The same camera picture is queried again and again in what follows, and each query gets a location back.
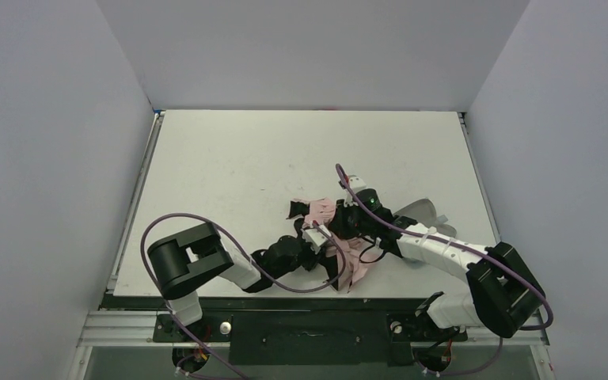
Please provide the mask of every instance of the white wall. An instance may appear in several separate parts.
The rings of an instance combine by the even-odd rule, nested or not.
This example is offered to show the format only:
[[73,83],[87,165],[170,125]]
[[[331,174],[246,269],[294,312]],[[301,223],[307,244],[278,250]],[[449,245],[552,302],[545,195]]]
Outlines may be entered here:
[[97,0],[156,108],[466,110],[528,0]]
[[500,233],[553,304],[558,378],[608,378],[608,1],[530,2],[467,121]]
[[66,376],[151,122],[93,1],[0,1],[0,379]]

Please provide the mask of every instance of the crumpled cloth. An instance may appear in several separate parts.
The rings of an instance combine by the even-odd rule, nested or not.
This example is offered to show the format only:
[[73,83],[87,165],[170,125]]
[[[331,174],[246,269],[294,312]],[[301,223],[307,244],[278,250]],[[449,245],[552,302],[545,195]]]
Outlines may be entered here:
[[[351,291],[353,285],[357,284],[360,279],[365,276],[367,270],[376,264],[364,264],[360,262],[360,253],[369,245],[369,243],[359,237],[349,240],[339,239],[335,234],[332,234],[332,237],[336,243],[339,244],[339,247],[341,247],[341,250],[344,252],[344,256],[346,256],[346,270],[339,278],[339,285],[337,288],[341,290],[348,285],[348,291]],[[325,251],[325,256],[333,257],[335,255],[336,267],[341,270],[343,261],[341,259],[341,255],[339,254],[339,250],[334,245],[328,245],[327,250]],[[363,255],[364,261],[374,261],[377,258],[378,254],[373,253],[371,249],[365,252]]]
[[321,226],[327,226],[334,218],[336,204],[330,198],[318,200],[293,199],[309,205],[309,214],[304,216],[304,227],[314,226],[317,222]]
[[[323,198],[318,200],[305,200],[305,199],[293,199],[296,202],[302,202],[309,205],[309,214],[304,216],[304,226],[311,227],[314,222],[319,225],[327,226],[336,212],[336,204],[330,198]],[[358,283],[367,273],[373,264],[364,264],[360,262],[360,253],[368,246],[368,243],[360,238],[353,238],[349,240],[339,239],[335,234],[332,234],[332,238],[336,241],[339,247],[342,249],[343,254],[346,257],[346,270],[344,274],[338,280],[337,289],[341,290],[348,285],[348,291],[351,291],[353,284]],[[339,250],[336,246],[329,245],[325,251],[326,257],[336,256],[336,267],[341,270],[343,261]],[[373,253],[370,249],[367,251],[363,259],[364,261],[373,261],[378,258],[378,254]]]

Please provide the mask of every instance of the silver knob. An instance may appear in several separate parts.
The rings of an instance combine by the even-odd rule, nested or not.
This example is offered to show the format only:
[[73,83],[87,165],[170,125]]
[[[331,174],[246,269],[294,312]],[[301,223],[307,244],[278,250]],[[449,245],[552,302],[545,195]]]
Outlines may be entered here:
[[229,322],[223,322],[220,324],[220,333],[222,335],[227,335],[232,331],[232,325]]

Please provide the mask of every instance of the white table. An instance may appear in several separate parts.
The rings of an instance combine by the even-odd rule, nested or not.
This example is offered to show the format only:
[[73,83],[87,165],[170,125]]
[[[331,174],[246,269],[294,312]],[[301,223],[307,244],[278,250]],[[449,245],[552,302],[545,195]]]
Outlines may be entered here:
[[[455,112],[184,111],[169,110],[158,135],[123,251],[114,295],[155,296],[139,241],[158,216],[191,212],[228,229],[247,252],[294,234],[286,220],[293,198],[344,197],[334,165],[362,177],[396,211],[429,198],[458,229],[457,238],[494,245],[458,114]],[[155,227],[153,241],[189,228],[189,219]],[[291,287],[320,285],[323,268],[280,279]],[[388,254],[350,293],[332,288],[292,294],[272,286],[246,294],[224,279],[199,289],[207,297],[426,298],[468,291],[460,280]]]

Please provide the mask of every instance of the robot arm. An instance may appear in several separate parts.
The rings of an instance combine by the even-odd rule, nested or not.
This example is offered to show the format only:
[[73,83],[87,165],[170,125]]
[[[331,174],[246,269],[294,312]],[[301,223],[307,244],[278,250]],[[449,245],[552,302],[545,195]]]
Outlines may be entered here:
[[433,265],[469,286],[465,294],[435,294],[421,307],[440,329],[453,326],[484,326],[501,337],[510,338],[541,305],[540,300],[521,283],[477,254],[485,253],[511,269],[540,293],[544,291],[521,256],[511,245],[500,242],[495,247],[470,244],[439,234],[416,220],[395,216],[383,207],[374,189],[367,188],[358,177],[350,176],[348,186],[363,206],[384,222],[419,237],[401,234],[371,218],[357,203],[337,202],[337,213],[329,224],[330,230],[355,238],[369,236],[381,240],[380,248],[398,257],[423,261]]
[[[303,237],[282,236],[267,249],[254,252],[252,260],[276,279],[294,271],[311,260],[326,241],[315,229],[303,232]],[[233,244],[226,244],[211,223],[164,237],[150,245],[147,255],[162,297],[185,326],[202,318],[196,290],[216,276],[248,293],[262,291],[273,284]]]

